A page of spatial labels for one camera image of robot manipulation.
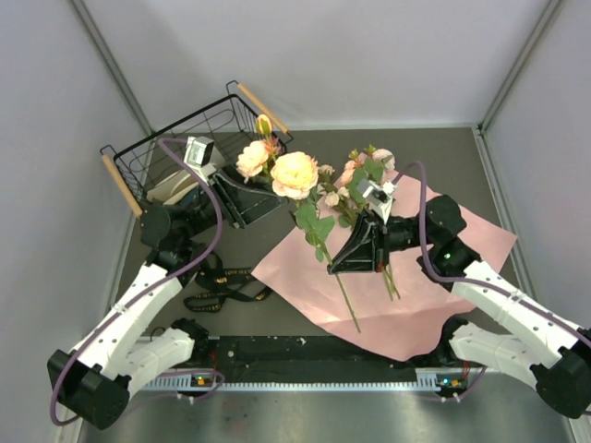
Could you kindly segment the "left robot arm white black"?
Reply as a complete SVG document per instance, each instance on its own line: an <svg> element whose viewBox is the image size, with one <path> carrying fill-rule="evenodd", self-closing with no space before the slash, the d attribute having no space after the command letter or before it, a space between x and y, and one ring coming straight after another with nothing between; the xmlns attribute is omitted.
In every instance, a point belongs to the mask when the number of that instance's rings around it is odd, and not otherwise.
<svg viewBox="0 0 591 443"><path fill-rule="evenodd" d="M62 405L99 430L113 425L129 401L176 365L201 365L210 345L203 328L180 319L155 341L133 347L161 309L204 268L213 245L197 234L224 221L245 228L285 204L259 179L245 181L233 166L182 170L146 194L140 241L150 249L135 280L105 318L69 352L47 362L53 389L50 415Z"/></svg>

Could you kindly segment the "pink wrapping paper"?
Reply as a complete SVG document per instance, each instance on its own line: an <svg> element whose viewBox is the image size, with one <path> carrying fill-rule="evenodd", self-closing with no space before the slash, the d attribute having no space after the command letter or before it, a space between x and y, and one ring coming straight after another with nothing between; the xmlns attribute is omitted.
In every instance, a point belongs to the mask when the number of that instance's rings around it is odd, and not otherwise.
<svg viewBox="0 0 591 443"><path fill-rule="evenodd" d="M433 351L445 321L474 309L428 279L416 261L419 253L414 247L391 255L398 293L389 295L378 273L329 274L295 228L253 275L315 326L372 353L405 361Z"/></svg>

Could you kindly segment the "black ribbon gold lettering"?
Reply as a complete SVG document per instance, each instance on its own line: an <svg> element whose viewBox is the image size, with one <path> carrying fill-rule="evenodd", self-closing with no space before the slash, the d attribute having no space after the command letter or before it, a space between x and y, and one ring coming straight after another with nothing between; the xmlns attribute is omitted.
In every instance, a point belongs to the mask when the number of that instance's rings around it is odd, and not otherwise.
<svg viewBox="0 0 591 443"><path fill-rule="evenodd" d="M268 299L273 290L266 285L254 295L242 290L251 283L259 283L252 275L252 268L227 268L218 254L212 253L198 267L194 282L204 290L183 300L186 309L193 313L218 313L227 300L240 303L257 303Z"/></svg>

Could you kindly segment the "peach rose flower stem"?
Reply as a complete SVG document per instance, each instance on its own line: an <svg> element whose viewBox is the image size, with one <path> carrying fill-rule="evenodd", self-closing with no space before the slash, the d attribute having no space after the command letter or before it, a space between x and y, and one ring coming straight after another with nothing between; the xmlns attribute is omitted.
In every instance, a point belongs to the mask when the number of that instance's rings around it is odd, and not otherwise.
<svg viewBox="0 0 591 443"><path fill-rule="evenodd" d="M278 138L272 134L273 124L268 115L257 117L255 131L259 139L250 142L238 154L236 170L246 184L268 185L275 195L295 204L291 213L295 226L314 249L315 259L320 264L330 265L333 257L326 241L339 222L338 213L324 204L323 196L317 191L321 165L303 151L282 153Z"/></svg>

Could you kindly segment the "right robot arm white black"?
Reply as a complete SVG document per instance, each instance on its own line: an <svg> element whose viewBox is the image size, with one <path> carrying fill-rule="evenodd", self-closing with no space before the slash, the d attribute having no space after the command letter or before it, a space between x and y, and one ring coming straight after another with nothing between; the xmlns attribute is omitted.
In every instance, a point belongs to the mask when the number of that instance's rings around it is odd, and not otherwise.
<svg viewBox="0 0 591 443"><path fill-rule="evenodd" d="M431 342L442 365L458 359L489 366L531 387L555 412L577 419L590 413L590 331L551 313L508 283L458 234L466 222L443 195L419 200L413 218L384 221L364 210L330 274L379 272L392 252L417 246L423 273L449 293L475 305L506 329L498 335L462 322Z"/></svg>

